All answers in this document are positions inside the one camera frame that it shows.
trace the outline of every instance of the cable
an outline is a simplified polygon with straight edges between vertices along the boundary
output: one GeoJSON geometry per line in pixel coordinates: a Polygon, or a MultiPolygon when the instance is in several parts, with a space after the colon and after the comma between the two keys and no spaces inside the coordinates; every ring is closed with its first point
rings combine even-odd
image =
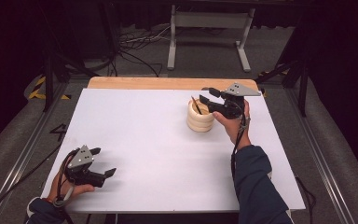
{"type": "Polygon", "coordinates": [[[70,152],[65,159],[62,161],[61,166],[60,166],[60,172],[59,172],[59,181],[58,181],[58,187],[57,187],[57,200],[61,201],[62,200],[62,196],[61,196],[61,187],[63,185],[63,183],[65,183],[65,181],[62,182],[62,176],[63,173],[65,171],[65,165],[68,163],[68,161],[70,161],[71,157],[74,155],[74,151],[70,152]]]}
{"type": "MultiPolygon", "coordinates": [[[[109,57],[109,60],[107,60],[104,63],[98,64],[94,67],[85,67],[85,68],[89,69],[92,72],[99,71],[99,70],[105,68],[106,66],[109,66],[109,64],[113,61],[113,58],[114,57],[109,57]]],[[[72,74],[81,74],[82,73],[81,71],[74,69],[74,68],[66,67],[66,69],[68,69],[68,71],[72,74]]]]}
{"type": "Polygon", "coordinates": [[[70,65],[72,65],[75,69],[79,70],[80,72],[86,74],[89,77],[99,77],[100,75],[90,71],[89,69],[87,69],[86,67],[72,61],[71,59],[65,57],[64,55],[61,55],[58,52],[55,52],[55,55],[60,58],[62,61],[69,63],[70,65]]]}
{"type": "Polygon", "coordinates": [[[295,173],[295,179],[304,191],[305,197],[307,199],[308,209],[310,211],[310,224],[312,224],[313,223],[312,213],[313,213],[313,207],[316,205],[316,197],[305,187],[304,183],[296,175],[296,173],[295,173]]]}
{"type": "Polygon", "coordinates": [[[130,49],[142,49],[144,47],[146,47],[147,45],[151,44],[151,43],[156,43],[161,39],[167,39],[170,40],[168,38],[165,38],[165,35],[168,33],[166,32],[171,26],[168,26],[160,31],[158,31],[156,34],[154,34],[153,32],[150,32],[149,35],[144,35],[142,36],[145,32],[141,33],[141,35],[138,35],[138,37],[135,37],[135,35],[131,34],[131,33],[127,33],[124,35],[131,35],[132,38],[128,39],[128,37],[126,38],[121,38],[121,41],[119,42],[121,44],[121,47],[125,50],[130,50],[130,49]]]}
{"type": "Polygon", "coordinates": [[[128,53],[128,52],[121,51],[121,53],[130,55],[131,57],[133,57],[133,58],[139,60],[139,61],[142,62],[144,65],[148,66],[148,67],[156,74],[156,77],[158,77],[158,73],[156,72],[156,70],[155,70],[152,66],[150,66],[150,64],[144,62],[142,59],[140,59],[140,58],[136,57],[135,55],[132,55],[132,54],[130,54],[130,53],[128,53]]]}
{"type": "MultiPolygon", "coordinates": [[[[124,58],[123,56],[121,56],[124,60],[126,61],[129,61],[131,63],[137,63],[137,62],[134,62],[128,58],[124,58]]],[[[150,63],[149,65],[159,65],[159,70],[158,70],[158,75],[161,73],[161,70],[162,70],[162,63],[150,63]]]]}
{"type": "Polygon", "coordinates": [[[46,158],[44,158],[41,162],[39,162],[39,164],[36,165],[35,168],[33,168],[30,172],[28,172],[25,176],[23,176],[22,178],[19,179],[19,181],[17,181],[17,183],[15,183],[13,186],[10,187],[10,189],[8,189],[5,194],[3,194],[0,197],[0,203],[6,198],[6,196],[13,190],[15,189],[20,183],[22,183],[26,178],[28,178],[31,174],[33,174],[52,154],[54,154],[59,148],[60,148],[61,144],[59,144],[56,148],[54,148],[54,150],[52,150],[47,156],[46,158]]]}
{"type": "Polygon", "coordinates": [[[245,126],[246,125],[246,117],[245,117],[244,111],[238,104],[236,104],[235,102],[232,102],[232,103],[241,111],[241,114],[242,114],[240,129],[238,130],[237,139],[234,144],[234,149],[232,149],[232,153],[231,153],[231,175],[232,175],[232,179],[234,180],[234,177],[235,177],[235,150],[238,147],[238,144],[240,143],[240,141],[242,139],[243,132],[245,131],[245,129],[247,127],[245,126]]]}
{"type": "Polygon", "coordinates": [[[116,66],[113,64],[113,62],[111,62],[112,64],[112,67],[113,67],[113,70],[115,71],[115,76],[117,77],[117,70],[116,70],[116,66]]]}
{"type": "Polygon", "coordinates": [[[90,223],[90,219],[91,219],[91,214],[89,214],[89,215],[87,216],[86,224],[89,224],[89,223],[90,223]]]}

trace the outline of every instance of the black curtain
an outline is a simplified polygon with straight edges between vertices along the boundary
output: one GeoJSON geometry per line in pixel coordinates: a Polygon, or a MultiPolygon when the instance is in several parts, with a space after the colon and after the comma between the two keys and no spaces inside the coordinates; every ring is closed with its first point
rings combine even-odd
{"type": "Polygon", "coordinates": [[[171,6],[116,4],[118,22],[123,27],[135,25],[137,29],[151,30],[155,25],[170,23],[171,6]]]}
{"type": "Polygon", "coordinates": [[[309,63],[321,101],[358,160],[358,1],[324,4],[302,18],[279,63],[309,63]]]}
{"type": "Polygon", "coordinates": [[[43,64],[40,35],[21,3],[0,1],[0,132],[27,104],[23,92],[43,64]]]}

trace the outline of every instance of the sleeve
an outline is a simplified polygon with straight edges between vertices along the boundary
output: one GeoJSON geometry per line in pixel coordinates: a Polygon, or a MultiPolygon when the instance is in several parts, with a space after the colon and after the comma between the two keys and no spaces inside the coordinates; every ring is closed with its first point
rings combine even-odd
{"type": "Polygon", "coordinates": [[[27,207],[26,224],[62,224],[64,218],[53,204],[34,198],[27,207]]]}
{"type": "Polygon", "coordinates": [[[235,155],[234,186],[240,202],[239,223],[293,223],[288,207],[267,176],[269,157],[261,147],[248,146],[235,155]]]}

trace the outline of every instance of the dark background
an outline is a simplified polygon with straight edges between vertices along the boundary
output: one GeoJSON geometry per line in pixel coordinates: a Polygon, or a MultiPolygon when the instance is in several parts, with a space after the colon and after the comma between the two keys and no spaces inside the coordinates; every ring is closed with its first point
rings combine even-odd
{"type": "MultiPolygon", "coordinates": [[[[253,26],[298,26],[290,39],[281,63],[307,56],[310,78],[321,101],[339,129],[343,132],[358,160],[358,1],[319,1],[328,6],[317,13],[310,11],[301,24],[300,12],[260,9],[255,13],[253,26]],[[272,21],[271,13],[279,13],[280,20],[272,21]]],[[[43,71],[45,38],[41,36],[44,21],[51,30],[44,30],[52,38],[54,47],[75,60],[108,54],[106,36],[96,24],[100,18],[85,2],[78,5],[67,1],[0,1],[0,132],[26,105],[24,89],[43,71]],[[73,20],[76,13],[90,14],[86,21],[73,20]],[[94,41],[80,42],[76,34],[94,32],[94,41]]],[[[136,24],[150,29],[166,23],[170,6],[115,6],[117,22],[124,26],[136,24]]]]}

